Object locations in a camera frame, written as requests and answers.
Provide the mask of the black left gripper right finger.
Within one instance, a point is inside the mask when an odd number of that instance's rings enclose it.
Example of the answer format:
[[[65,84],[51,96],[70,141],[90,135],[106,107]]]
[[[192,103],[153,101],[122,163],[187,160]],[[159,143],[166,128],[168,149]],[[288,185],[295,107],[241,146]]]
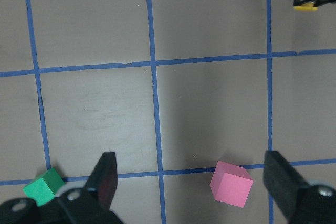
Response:
[[[287,223],[335,223],[335,188],[307,181],[278,151],[265,151],[263,182]]]

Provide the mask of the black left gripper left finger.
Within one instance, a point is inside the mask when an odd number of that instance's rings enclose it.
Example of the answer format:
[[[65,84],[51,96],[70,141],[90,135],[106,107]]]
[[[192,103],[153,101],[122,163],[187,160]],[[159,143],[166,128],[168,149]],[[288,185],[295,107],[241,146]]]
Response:
[[[118,185],[114,152],[104,152],[83,187],[71,188],[59,198],[63,223],[117,223],[110,211]]]

